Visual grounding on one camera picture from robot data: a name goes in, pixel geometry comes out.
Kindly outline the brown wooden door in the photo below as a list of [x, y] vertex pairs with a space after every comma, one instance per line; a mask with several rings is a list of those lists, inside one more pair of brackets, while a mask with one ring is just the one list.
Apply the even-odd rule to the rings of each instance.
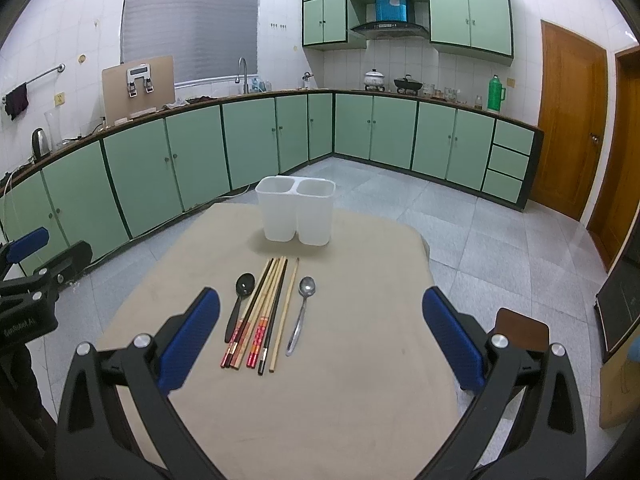
[[603, 182], [587, 231], [610, 272], [637, 220], [639, 208], [639, 48], [615, 55], [613, 136]]
[[543, 21], [538, 127], [544, 133], [532, 199], [582, 218], [601, 153], [608, 108], [606, 51]]

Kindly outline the black appliance panel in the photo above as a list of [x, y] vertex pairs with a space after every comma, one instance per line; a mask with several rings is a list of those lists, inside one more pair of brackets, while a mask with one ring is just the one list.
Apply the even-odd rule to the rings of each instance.
[[639, 263], [622, 257], [597, 292], [602, 363], [611, 359], [638, 324], [639, 287]]

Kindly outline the range hood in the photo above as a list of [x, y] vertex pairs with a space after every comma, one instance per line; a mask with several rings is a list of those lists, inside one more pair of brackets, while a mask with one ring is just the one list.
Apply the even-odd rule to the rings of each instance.
[[430, 32], [422, 25], [403, 21], [377, 21], [358, 25], [352, 32], [367, 40], [419, 37], [430, 39]]

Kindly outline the grey window blind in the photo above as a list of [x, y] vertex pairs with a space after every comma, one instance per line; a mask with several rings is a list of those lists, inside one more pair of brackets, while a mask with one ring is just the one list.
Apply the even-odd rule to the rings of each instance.
[[170, 55], [175, 82], [257, 72], [258, 0], [124, 0], [122, 62]]

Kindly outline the electric kettle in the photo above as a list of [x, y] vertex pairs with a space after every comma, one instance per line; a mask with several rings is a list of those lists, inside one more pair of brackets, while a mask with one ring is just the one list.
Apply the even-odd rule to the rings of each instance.
[[35, 128], [32, 132], [32, 158], [35, 162], [51, 154], [50, 141], [43, 128]]

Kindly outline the cardboard box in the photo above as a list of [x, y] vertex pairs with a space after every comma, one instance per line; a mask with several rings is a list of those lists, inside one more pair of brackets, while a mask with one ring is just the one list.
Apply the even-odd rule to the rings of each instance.
[[602, 367], [599, 425], [603, 429], [628, 422], [639, 409], [639, 338], [628, 341]]

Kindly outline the plain bamboo chopstick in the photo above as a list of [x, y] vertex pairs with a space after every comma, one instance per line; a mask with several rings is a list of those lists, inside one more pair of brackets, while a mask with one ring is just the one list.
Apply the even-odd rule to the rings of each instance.
[[293, 289], [296, 283], [296, 274], [299, 268], [299, 257], [296, 258], [294, 268], [291, 274], [290, 282], [288, 283], [288, 289], [286, 290], [285, 300], [283, 304], [282, 315], [280, 317], [280, 323], [277, 331], [276, 342], [273, 345], [273, 354], [269, 363], [269, 373], [274, 373], [277, 367], [277, 360], [280, 351], [280, 345], [285, 328], [286, 317], [288, 316], [288, 306], [290, 305]]

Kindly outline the black chopstick silver band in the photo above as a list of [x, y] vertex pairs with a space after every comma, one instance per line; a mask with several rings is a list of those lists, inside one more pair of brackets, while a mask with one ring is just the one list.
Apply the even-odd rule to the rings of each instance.
[[274, 288], [274, 295], [273, 295], [273, 300], [271, 301], [271, 309], [269, 312], [267, 330], [265, 333], [264, 340], [262, 341], [262, 351], [260, 352], [260, 356], [259, 356], [258, 372], [257, 372], [259, 376], [262, 376], [265, 373], [271, 334], [273, 331], [274, 322], [276, 322], [278, 304], [280, 301], [280, 296], [282, 292], [282, 286], [283, 286], [287, 266], [288, 266], [288, 258], [284, 257], [282, 259], [282, 264], [281, 264], [281, 269], [278, 275], [277, 285]]

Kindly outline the silver metal spoon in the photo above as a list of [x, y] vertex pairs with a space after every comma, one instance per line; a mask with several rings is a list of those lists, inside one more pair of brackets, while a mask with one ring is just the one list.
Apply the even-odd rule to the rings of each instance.
[[311, 276], [304, 276], [299, 282], [298, 292], [299, 296], [302, 297], [302, 304], [300, 305], [293, 333], [288, 340], [288, 345], [286, 346], [285, 354], [287, 356], [290, 356], [296, 348], [296, 344], [298, 343], [300, 332], [303, 327], [307, 300], [316, 292], [316, 289], [316, 281]]

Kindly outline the white cooking pot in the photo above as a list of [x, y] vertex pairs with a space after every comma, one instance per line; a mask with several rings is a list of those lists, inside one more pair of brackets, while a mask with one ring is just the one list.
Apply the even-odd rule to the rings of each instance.
[[368, 91], [385, 91], [385, 76], [375, 68], [363, 76], [364, 88]]

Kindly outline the wall towel rail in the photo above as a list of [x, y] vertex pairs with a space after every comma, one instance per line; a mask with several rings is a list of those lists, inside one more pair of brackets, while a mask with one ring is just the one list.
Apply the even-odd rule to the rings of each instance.
[[[41, 79], [45, 76], [48, 76], [50, 74], [53, 73], [57, 73], [57, 74], [62, 74], [64, 72], [64, 70], [66, 69], [66, 65], [64, 63], [60, 63], [57, 66], [54, 66], [52, 68], [50, 68], [50, 70], [46, 70], [45, 72], [42, 72], [41, 74], [30, 78], [29, 80], [24, 81], [24, 84], [26, 84], [26, 86], [28, 86], [29, 84], [32, 84], [33, 82], [37, 81], [38, 79]], [[9, 95], [9, 93], [5, 94], [4, 96], [2, 96], [2, 100], [1, 103], [2, 104], [6, 104], [6, 97]]]

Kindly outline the silver kitchen faucet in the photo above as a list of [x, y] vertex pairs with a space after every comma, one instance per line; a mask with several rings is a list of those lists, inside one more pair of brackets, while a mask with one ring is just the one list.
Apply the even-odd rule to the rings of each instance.
[[250, 91], [248, 86], [248, 66], [247, 60], [244, 56], [239, 57], [238, 61], [238, 76], [235, 78], [237, 84], [242, 84], [242, 93], [247, 94]]

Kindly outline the brown wooden chair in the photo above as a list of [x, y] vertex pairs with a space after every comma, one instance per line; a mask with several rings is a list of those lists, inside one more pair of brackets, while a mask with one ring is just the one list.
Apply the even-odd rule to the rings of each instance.
[[547, 324], [506, 308], [498, 310], [494, 332], [527, 351], [545, 352], [549, 347]]

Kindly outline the dark hanging towel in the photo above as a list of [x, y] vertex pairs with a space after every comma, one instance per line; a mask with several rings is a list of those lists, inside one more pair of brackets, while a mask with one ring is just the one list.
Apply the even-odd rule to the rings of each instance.
[[4, 109], [12, 120], [20, 116], [28, 107], [27, 84], [23, 82], [6, 95]]

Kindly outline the brown cardboard board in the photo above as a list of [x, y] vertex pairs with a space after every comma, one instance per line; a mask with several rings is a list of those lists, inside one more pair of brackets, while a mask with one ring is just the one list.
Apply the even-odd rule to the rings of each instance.
[[174, 59], [158, 56], [102, 70], [107, 125], [175, 102]]

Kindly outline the white double utensil holder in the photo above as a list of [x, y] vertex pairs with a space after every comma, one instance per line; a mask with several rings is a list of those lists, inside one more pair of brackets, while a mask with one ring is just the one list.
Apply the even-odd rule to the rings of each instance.
[[256, 186], [267, 240], [286, 243], [297, 237], [308, 246], [324, 246], [332, 232], [336, 185], [307, 177], [264, 177]]

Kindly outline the green thermos flask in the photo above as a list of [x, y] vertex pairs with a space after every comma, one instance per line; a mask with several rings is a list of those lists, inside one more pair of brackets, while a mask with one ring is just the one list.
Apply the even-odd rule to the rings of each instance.
[[506, 99], [506, 87], [502, 84], [498, 75], [491, 77], [488, 84], [487, 108], [498, 112], [501, 110], [502, 102]]

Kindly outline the green lower kitchen cabinets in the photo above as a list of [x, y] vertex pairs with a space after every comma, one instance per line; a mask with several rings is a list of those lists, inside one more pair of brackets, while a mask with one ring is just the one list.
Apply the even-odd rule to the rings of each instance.
[[262, 178], [337, 155], [520, 210], [544, 134], [461, 104], [364, 91], [209, 100], [75, 141], [1, 183], [8, 240], [43, 228], [32, 272], [80, 240], [101, 259]]

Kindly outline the black plastic spoon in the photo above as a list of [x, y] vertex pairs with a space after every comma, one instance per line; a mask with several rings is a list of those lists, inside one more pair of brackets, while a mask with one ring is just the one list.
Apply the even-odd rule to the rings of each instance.
[[252, 294], [254, 287], [255, 277], [251, 273], [243, 273], [235, 282], [236, 299], [228, 318], [226, 331], [224, 332], [224, 342], [226, 344], [231, 341], [236, 324], [238, 324], [242, 301]]

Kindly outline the tan bamboo chopstick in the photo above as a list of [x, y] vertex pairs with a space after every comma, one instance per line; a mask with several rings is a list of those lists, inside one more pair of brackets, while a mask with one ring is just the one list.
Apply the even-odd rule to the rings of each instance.
[[252, 337], [254, 333], [254, 329], [258, 318], [260, 317], [260, 312], [262, 312], [262, 307], [266, 301], [266, 298], [269, 294], [271, 288], [271, 282], [277, 275], [277, 270], [280, 266], [281, 257], [275, 258], [273, 266], [271, 267], [271, 272], [269, 273], [268, 278], [265, 281], [264, 288], [262, 292], [259, 294], [259, 297], [256, 301], [254, 311], [250, 316], [250, 320], [248, 321], [246, 334], [244, 335], [241, 345], [238, 358], [234, 361], [234, 366], [238, 370], [242, 366], [242, 362], [246, 353], [246, 350], [252, 346]]

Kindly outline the red striped bamboo chopstick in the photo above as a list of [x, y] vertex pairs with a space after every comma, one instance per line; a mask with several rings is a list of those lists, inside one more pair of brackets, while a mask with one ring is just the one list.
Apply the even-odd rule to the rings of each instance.
[[262, 289], [260, 290], [260, 293], [257, 296], [252, 313], [248, 318], [248, 323], [247, 323], [245, 332], [242, 336], [241, 342], [239, 344], [239, 348], [236, 349], [234, 359], [231, 363], [231, 366], [235, 370], [238, 370], [242, 365], [242, 361], [244, 359], [246, 349], [250, 345], [250, 338], [252, 338], [252, 333], [254, 332], [255, 324], [259, 318], [260, 311], [262, 310], [262, 304], [264, 303], [268, 295], [268, 292], [271, 286], [271, 281], [276, 275], [276, 271], [279, 263], [280, 263], [280, 257], [277, 257], [273, 260], [269, 273], [267, 274], [267, 277], [265, 279], [265, 283], [262, 285]]

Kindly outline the black wok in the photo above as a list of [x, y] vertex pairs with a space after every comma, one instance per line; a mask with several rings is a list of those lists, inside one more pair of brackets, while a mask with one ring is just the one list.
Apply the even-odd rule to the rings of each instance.
[[394, 79], [394, 85], [399, 94], [417, 96], [423, 88], [420, 81], [414, 80], [410, 75]]

